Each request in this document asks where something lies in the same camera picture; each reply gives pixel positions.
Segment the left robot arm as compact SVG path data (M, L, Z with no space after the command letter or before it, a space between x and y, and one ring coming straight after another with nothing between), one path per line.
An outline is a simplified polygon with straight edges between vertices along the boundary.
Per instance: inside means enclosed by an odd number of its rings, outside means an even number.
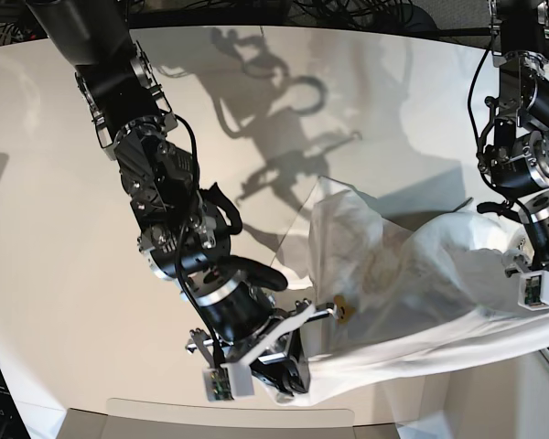
M487 48L499 93L485 98L489 121L476 131L478 170L503 202L478 204L521 224L533 246L530 271L549 271L549 1L491 1Z

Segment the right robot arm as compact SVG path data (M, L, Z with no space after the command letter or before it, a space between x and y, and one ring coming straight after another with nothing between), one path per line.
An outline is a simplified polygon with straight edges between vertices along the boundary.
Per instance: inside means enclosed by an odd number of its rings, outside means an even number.
M212 402L254 393L256 380L286 397L305 394L310 372L305 324L334 316L333 304L303 299L292 310L273 295L288 282L278 270L233 255L239 210L218 186L199 184L198 151L168 133L186 125L156 81L114 1L31 1L28 9L75 70L104 153L119 166L152 272L174 283L202 320L187 348L207 361Z

